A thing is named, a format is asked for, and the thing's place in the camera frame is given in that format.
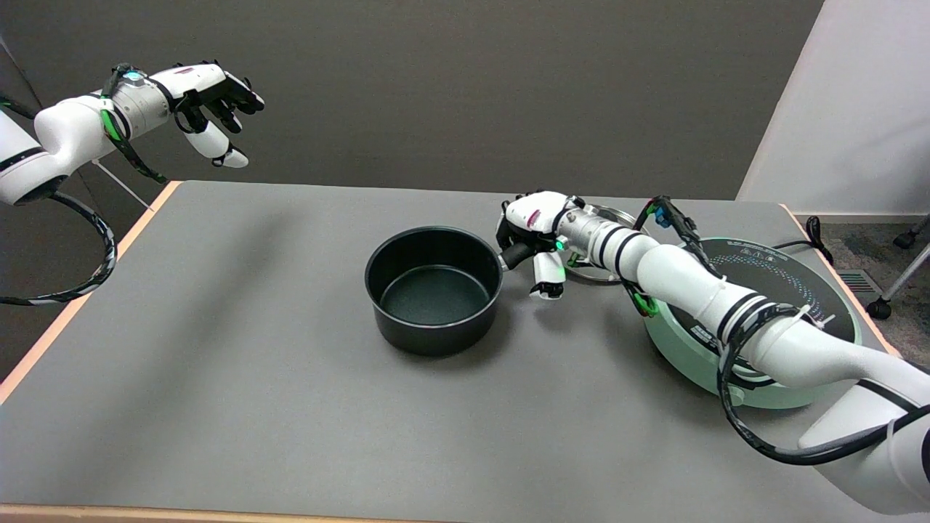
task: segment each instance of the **robot finger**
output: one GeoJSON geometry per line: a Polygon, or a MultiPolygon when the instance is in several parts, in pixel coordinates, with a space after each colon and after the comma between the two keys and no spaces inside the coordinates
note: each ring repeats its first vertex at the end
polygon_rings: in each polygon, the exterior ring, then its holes
{"type": "Polygon", "coordinates": [[[229,129],[231,133],[238,134],[242,132],[242,124],[239,123],[239,118],[235,117],[233,109],[231,109],[225,101],[217,99],[205,103],[205,106],[213,115],[219,118],[219,121],[222,122],[223,126],[229,129]]]}
{"type": "Polygon", "coordinates": [[[226,133],[213,122],[203,132],[185,133],[184,137],[198,153],[210,158],[214,167],[243,168],[248,165],[246,155],[234,146],[226,133]]]}
{"type": "Polygon", "coordinates": [[[174,111],[175,124],[184,134],[202,133],[206,130],[209,120],[206,119],[200,107],[190,102],[190,98],[185,96],[174,111]],[[187,124],[180,121],[180,116],[184,115],[187,124]]]}
{"type": "Polygon", "coordinates": [[[538,300],[558,300],[565,290],[565,268],[557,252],[540,252],[533,257],[533,276],[536,285],[529,295],[538,300]]]}
{"type": "Polygon", "coordinates": [[[226,92],[222,98],[233,108],[245,114],[254,114],[265,108],[265,100],[242,80],[226,73],[226,84],[226,92]]]}

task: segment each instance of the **chair leg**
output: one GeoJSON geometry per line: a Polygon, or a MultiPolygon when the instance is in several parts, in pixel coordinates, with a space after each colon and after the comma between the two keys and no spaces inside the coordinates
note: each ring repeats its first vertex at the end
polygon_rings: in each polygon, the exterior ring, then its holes
{"type": "Polygon", "coordinates": [[[927,225],[930,225],[930,214],[924,216],[920,223],[912,225],[906,233],[897,235],[897,238],[895,238],[895,245],[900,248],[913,247],[917,235],[919,235],[927,225]]]}
{"type": "Polygon", "coordinates": [[[891,305],[889,302],[894,298],[895,294],[904,287],[904,284],[908,282],[910,277],[917,272],[917,269],[926,262],[927,258],[930,258],[930,244],[923,248],[921,253],[917,255],[917,258],[914,258],[914,261],[908,265],[908,268],[897,277],[897,280],[895,280],[895,283],[889,290],[882,294],[878,300],[869,303],[869,306],[866,307],[866,312],[875,319],[887,319],[887,317],[891,315],[891,305]]]}

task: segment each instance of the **blue connector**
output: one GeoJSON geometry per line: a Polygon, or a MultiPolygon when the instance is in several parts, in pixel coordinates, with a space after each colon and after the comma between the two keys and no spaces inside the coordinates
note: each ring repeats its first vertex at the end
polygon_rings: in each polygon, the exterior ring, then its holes
{"type": "Polygon", "coordinates": [[[665,217],[665,209],[656,208],[656,223],[663,229],[671,227],[671,221],[665,217]]]}

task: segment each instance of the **chair wheel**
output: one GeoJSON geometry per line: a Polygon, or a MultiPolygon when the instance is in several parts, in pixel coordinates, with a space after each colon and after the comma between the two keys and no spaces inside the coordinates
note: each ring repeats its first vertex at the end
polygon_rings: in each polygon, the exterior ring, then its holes
{"type": "Polygon", "coordinates": [[[888,319],[891,316],[891,304],[879,298],[866,306],[866,312],[875,319],[888,319]]]}
{"type": "Polygon", "coordinates": [[[914,245],[915,236],[916,235],[913,235],[911,233],[904,233],[901,235],[897,235],[897,238],[895,238],[895,245],[900,248],[911,248],[914,245]]]}

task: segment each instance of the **black pot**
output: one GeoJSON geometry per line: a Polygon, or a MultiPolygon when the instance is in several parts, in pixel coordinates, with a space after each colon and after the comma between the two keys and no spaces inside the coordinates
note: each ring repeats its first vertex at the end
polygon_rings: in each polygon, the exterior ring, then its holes
{"type": "Polygon", "coordinates": [[[472,233],[420,227],[381,244],[365,268],[381,335],[417,355],[461,352],[494,323],[498,255],[472,233]]]}

